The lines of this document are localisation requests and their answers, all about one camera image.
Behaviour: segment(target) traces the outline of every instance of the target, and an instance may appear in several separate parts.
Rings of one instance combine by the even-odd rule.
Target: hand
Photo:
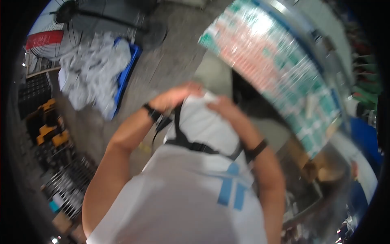
[[[245,116],[241,110],[226,96],[219,96],[216,102],[207,104],[207,107],[219,113],[225,120],[232,122]]]
[[[149,102],[151,108],[164,113],[178,106],[189,95],[203,96],[202,85],[195,82],[186,82],[180,86],[169,89]]]

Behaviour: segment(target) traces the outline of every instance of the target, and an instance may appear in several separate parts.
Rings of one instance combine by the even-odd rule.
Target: blue logo
[[[235,162],[231,163],[229,165],[229,168],[227,169],[226,173],[231,176],[238,176],[239,173],[239,166]],[[218,178],[222,179],[222,186],[221,186],[221,191],[218,197],[218,204],[223,205],[223,206],[228,206],[229,205],[229,200],[230,200],[230,195],[232,191],[232,186],[233,186],[233,178],[232,177],[223,177],[223,176],[218,176]],[[237,189],[236,189],[236,197],[234,200],[234,205],[233,208],[237,209],[239,211],[242,210],[243,205],[244,205],[244,196],[245,196],[245,191],[248,188],[241,184],[240,182],[237,183]]]

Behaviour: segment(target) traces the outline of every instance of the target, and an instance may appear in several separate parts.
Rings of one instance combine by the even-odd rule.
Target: concrete floor
[[[55,82],[58,74],[51,73],[53,96],[78,150],[87,152],[99,164],[111,136],[130,114],[162,91],[190,79],[206,52],[197,44],[200,35],[230,3],[231,0],[215,0],[203,11],[180,4],[161,4],[152,16],[168,25],[167,37],[160,47],[141,55],[119,112],[111,121],[105,121],[91,106],[75,111],[59,91]],[[133,175],[140,173],[149,160],[148,146],[153,135],[152,129],[143,141],[143,149],[139,148],[131,155]],[[163,132],[158,135],[155,146],[162,143],[163,136]]]

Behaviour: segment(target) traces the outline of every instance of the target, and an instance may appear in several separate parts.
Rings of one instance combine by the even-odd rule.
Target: blue plastic crate
[[[115,39],[114,45],[116,45],[120,39],[121,39],[121,37],[118,37],[117,39]],[[131,60],[130,60],[129,64],[127,65],[127,67],[121,73],[119,73],[118,80],[117,80],[118,92],[114,98],[116,107],[115,107],[115,111],[112,113],[112,117],[110,119],[112,119],[118,112],[119,102],[120,102],[121,96],[123,95],[124,91],[126,90],[126,86],[128,84],[130,70],[133,67],[135,59],[139,58],[139,56],[141,56],[141,53],[142,53],[142,49],[135,44],[129,43],[129,47],[130,47],[130,53],[131,53]]]

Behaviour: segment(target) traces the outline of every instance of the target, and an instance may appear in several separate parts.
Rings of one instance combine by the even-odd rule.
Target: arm
[[[211,103],[208,107],[229,121],[246,149],[254,149],[264,139],[249,118],[229,98],[220,97],[218,103]],[[253,171],[259,186],[268,243],[280,243],[285,210],[285,180],[279,161],[269,146],[255,158]]]
[[[149,106],[160,111],[176,107],[189,95],[201,95],[201,86],[186,83],[155,97]],[[144,139],[154,121],[144,108],[127,118],[108,143],[96,174],[85,193],[82,219],[88,238],[106,215],[125,184],[131,179],[130,154]]]

